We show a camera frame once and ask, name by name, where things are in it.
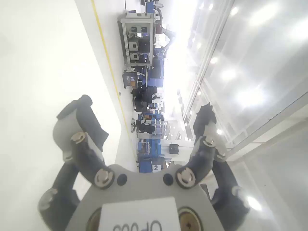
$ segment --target sign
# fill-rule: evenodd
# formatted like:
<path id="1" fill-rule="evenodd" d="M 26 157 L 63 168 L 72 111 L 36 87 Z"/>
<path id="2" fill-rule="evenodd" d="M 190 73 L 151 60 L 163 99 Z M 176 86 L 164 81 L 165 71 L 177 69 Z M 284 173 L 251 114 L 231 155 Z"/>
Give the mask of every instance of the sign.
<path id="1" fill-rule="evenodd" d="M 152 173 L 161 171 L 161 165 L 152 165 Z"/>
<path id="2" fill-rule="evenodd" d="M 174 197 L 102 206 L 99 231 L 180 231 Z"/>

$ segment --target bolt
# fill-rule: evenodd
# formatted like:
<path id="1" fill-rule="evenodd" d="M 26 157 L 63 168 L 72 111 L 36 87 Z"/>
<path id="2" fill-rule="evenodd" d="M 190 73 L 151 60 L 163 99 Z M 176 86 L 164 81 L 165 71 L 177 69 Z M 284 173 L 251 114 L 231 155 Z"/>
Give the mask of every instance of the bolt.
<path id="1" fill-rule="evenodd" d="M 57 189 L 51 188 L 46 191 L 38 203 L 38 208 L 41 211 L 47 210 L 50 207 L 50 203 L 53 201 L 55 194 L 57 194 Z"/>
<path id="2" fill-rule="evenodd" d="M 94 183 L 96 186 L 102 188 L 105 186 L 105 182 L 109 179 L 109 172 L 103 169 L 100 169 L 94 178 Z"/>
<path id="3" fill-rule="evenodd" d="M 185 168 L 183 171 L 182 171 L 182 173 L 181 173 L 181 176 L 182 176 L 182 180 L 184 181 L 184 182 L 190 182 L 191 180 L 192 180 L 192 176 L 191 176 L 191 174 L 190 174 L 190 169 L 188 169 L 188 168 Z"/>
<path id="4" fill-rule="evenodd" d="M 82 142 L 82 140 L 84 140 L 85 138 L 86 134 L 84 134 L 83 132 L 78 132 L 71 137 L 71 140 L 73 140 L 76 144 L 78 144 Z"/>

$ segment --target floor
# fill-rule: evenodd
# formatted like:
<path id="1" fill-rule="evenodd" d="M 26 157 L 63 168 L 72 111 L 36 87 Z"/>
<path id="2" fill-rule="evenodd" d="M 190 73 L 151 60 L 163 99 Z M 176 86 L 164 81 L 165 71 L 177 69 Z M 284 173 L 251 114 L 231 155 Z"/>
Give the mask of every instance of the floor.
<path id="1" fill-rule="evenodd" d="M 102 43 L 91 0 L 75 0 L 75 2 L 101 73 L 106 81 L 118 119 L 121 122 L 122 130 L 116 163 L 129 170 L 136 171 L 137 138 L 135 133 L 130 133 L 130 124 L 132 118 L 136 118 L 136 113 L 133 112 L 131 89 L 124 89 L 123 87 L 122 73 L 125 69 L 125 64 L 117 24 L 117 19 L 125 16 L 124 0 L 93 0 L 107 52 Z M 141 6 L 140 0 L 126 0 L 126 7 L 127 11 L 137 10 L 144 12 L 144 6 Z"/>
<path id="2" fill-rule="evenodd" d="M 92 98 L 93 111 L 109 133 L 106 163 L 136 170 L 136 144 L 124 123 L 129 126 L 133 112 L 130 90 L 123 89 L 116 22 L 124 13 L 124 0 L 95 1 L 125 119 L 93 7 L 85 1 L 85 11 L 80 11 L 78 0 L 0 0 L 0 219 L 5 230 L 48 230 L 37 203 L 63 164 L 53 126 L 63 107 L 83 94 Z M 127 9 L 141 9 L 138 0 L 127 0 Z M 80 176 L 75 184 L 79 196 L 88 186 Z"/>

